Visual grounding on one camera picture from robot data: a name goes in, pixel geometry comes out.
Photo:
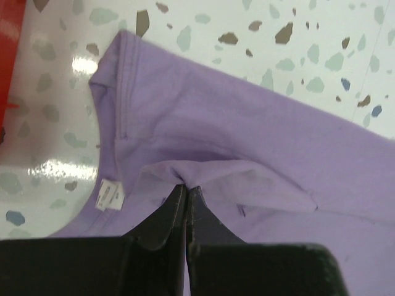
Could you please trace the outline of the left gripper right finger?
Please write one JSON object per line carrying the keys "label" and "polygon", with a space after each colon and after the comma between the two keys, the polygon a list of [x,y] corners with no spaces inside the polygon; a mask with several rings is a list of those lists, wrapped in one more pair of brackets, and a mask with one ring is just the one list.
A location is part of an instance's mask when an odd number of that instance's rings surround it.
{"label": "left gripper right finger", "polygon": [[186,260],[191,295],[347,295],[334,256],[318,244],[248,244],[190,190]]}

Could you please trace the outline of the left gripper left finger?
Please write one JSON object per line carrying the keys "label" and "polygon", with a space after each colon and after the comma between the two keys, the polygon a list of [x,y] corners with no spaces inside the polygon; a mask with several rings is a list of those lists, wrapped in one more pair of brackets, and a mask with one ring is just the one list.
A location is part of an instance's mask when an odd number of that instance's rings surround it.
{"label": "left gripper left finger", "polygon": [[2,295],[181,295],[186,188],[122,236],[1,242]]}

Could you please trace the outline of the lavender t-shirt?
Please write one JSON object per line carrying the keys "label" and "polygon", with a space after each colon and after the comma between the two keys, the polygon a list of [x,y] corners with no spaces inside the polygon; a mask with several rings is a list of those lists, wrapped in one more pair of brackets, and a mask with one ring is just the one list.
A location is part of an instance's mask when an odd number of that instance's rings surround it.
{"label": "lavender t-shirt", "polygon": [[248,242],[312,242],[339,261],[351,295],[394,294],[394,141],[117,33],[89,81],[99,122],[97,183],[58,237],[118,236],[178,184],[200,187]]}

